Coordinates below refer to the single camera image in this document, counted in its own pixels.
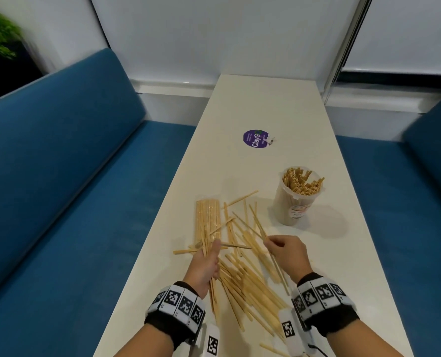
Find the white roller blind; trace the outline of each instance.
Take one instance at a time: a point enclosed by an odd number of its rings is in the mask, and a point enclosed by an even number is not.
[[[441,0],[372,0],[343,70],[441,74]]]
[[[359,0],[93,0],[128,76],[214,84],[220,73],[319,81]]]

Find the white table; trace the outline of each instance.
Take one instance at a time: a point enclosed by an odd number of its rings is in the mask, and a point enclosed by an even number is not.
[[[263,149],[246,145],[243,134],[252,129],[267,131],[275,141]],[[326,177],[325,192],[296,226],[286,227],[268,207],[279,173],[294,165]],[[95,356],[113,356],[141,328],[158,291],[182,279],[190,256],[172,251],[193,242],[195,201],[214,197],[229,202],[256,189],[260,192],[250,201],[258,201],[266,232],[298,235],[314,269],[339,283],[361,319],[405,357],[413,356],[316,84],[232,75],[219,78]],[[270,335],[247,319],[242,334],[226,298],[221,299],[220,355],[273,356],[258,346],[271,343]],[[206,319],[212,320],[212,314]],[[334,356],[326,340],[315,337]],[[184,344],[175,355],[187,353]]]

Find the black wristband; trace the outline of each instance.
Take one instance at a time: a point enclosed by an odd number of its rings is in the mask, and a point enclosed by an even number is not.
[[[297,287],[305,282],[310,282],[321,277],[322,276],[315,272],[308,273],[298,282]],[[356,319],[360,318],[354,308],[341,304],[334,308],[325,309],[323,312],[308,318],[307,322],[316,327],[323,337],[326,337],[328,333],[340,331]]]
[[[176,286],[186,288],[195,295],[199,296],[197,292],[186,282],[176,282]],[[157,330],[167,334],[171,337],[172,343],[174,344],[174,350],[179,347],[182,342],[185,342],[189,338],[194,336],[192,330],[188,326],[182,324],[173,316],[169,316],[161,311],[154,311],[149,313],[144,320],[144,323],[149,323],[154,326]]]

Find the container label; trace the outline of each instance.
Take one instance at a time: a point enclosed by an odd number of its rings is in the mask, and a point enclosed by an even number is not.
[[[293,219],[300,219],[302,216],[305,215],[308,208],[312,206],[313,203],[307,204],[305,206],[292,206],[288,210],[288,216]]]
[[[244,133],[244,143],[252,148],[266,148],[271,144],[271,140],[266,131],[249,130]]]

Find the transparent plastic cup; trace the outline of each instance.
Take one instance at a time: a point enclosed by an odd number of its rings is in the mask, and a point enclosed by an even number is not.
[[[310,171],[307,167],[290,167],[294,169],[301,168],[304,171]],[[295,225],[298,220],[304,216],[307,210],[312,206],[313,202],[316,198],[322,193],[323,188],[321,190],[311,196],[297,194],[291,191],[285,183],[283,183],[283,176],[288,171],[287,168],[280,175],[279,186],[277,187],[277,193],[275,195],[275,199],[273,201],[273,212],[277,218],[277,220],[286,226]],[[319,175],[312,171],[308,181],[318,180]]]

